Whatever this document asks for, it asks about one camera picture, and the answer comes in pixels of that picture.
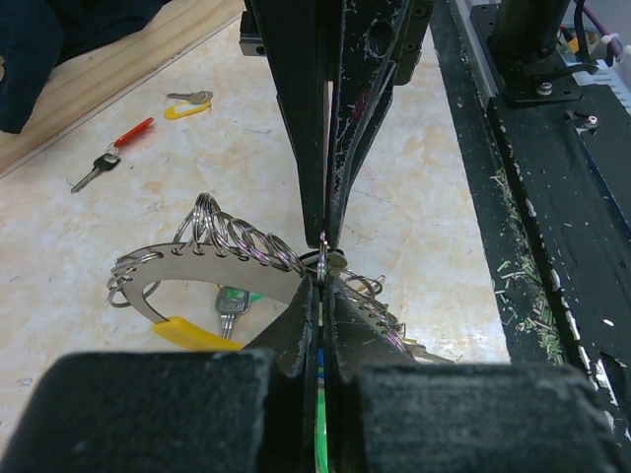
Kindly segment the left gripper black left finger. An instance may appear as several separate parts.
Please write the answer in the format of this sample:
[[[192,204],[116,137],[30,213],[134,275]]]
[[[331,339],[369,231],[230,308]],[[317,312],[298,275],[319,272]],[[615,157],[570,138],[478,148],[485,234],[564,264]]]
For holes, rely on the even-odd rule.
[[[78,353],[45,373],[5,472],[312,472],[317,306],[311,279],[236,352]]]

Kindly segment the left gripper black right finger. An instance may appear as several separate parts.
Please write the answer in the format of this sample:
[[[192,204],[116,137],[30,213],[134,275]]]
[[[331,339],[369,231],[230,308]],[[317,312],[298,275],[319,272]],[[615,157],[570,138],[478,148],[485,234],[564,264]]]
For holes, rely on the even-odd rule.
[[[333,472],[626,472],[604,407],[577,369],[421,364],[329,278],[324,305]]]

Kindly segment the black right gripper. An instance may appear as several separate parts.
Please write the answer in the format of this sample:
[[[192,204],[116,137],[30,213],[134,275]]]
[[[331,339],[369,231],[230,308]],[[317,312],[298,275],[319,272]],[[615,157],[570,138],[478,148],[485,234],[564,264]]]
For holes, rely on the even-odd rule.
[[[386,83],[407,84],[422,53],[432,1],[247,1],[240,46],[267,58],[294,153],[306,244],[324,214],[325,82],[333,83],[325,234],[339,244],[361,138]]]

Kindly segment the key with black fob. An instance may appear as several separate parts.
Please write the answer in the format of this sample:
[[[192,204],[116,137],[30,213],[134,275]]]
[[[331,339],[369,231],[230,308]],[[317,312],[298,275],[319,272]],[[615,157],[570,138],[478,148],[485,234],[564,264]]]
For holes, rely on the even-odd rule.
[[[329,273],[339,272],[347,265],[348,260],[344,252],[339,248],[332,248],[328,243],[326,232],[322,231],[317,249],[310,250],[299,257],[298,272],[301,275],[312,275],[318,282],[323,283]]]

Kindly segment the large keyring with coloured tags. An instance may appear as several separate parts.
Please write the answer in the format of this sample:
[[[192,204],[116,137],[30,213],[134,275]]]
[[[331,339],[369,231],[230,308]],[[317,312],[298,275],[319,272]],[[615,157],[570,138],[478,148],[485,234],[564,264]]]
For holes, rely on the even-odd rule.
[[[172,241],[136,249],[115,260],[106,283],[108,303],[133,307],[153,324],[162,338],[187,350],[235,350],[233,327],[250,305],[249,296],[287,304],[303,279],[297,253],[279,236],[264,233],[252,224],[223,211],[216,199],[200,193],[179,225]],[[356,273],[348,267],[328,275],[336,277],[343,294],[377,332],[403,354],[430,363],[445,358],[431,354],[389,312],[378,296],[384,278]],[[166,316],[148,299],[164,281],[194,281],[219,286],[216,308],[221,334],[208,332],[181,316]]]

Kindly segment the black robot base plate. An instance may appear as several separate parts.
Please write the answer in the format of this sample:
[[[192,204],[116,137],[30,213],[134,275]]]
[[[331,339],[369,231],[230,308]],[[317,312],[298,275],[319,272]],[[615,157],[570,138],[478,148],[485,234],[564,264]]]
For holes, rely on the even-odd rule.
[[[564,1],[436,1],[429,28],[510,357],[585,372],[630,425],[630,115]]]

